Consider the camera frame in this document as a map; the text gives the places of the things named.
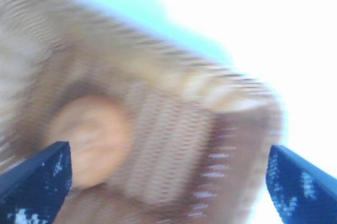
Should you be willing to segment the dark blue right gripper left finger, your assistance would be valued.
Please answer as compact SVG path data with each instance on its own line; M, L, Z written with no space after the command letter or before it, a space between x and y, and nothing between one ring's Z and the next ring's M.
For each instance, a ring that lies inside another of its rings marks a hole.
M71 185L70 145L58 141L1 175L1 223L53 223Z

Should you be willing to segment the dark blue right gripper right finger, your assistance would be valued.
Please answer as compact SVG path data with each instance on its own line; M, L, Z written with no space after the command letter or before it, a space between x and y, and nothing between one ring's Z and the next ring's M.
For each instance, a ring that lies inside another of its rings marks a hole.
M265 182L283 223L336 223L336 178L290 149L271 146Z

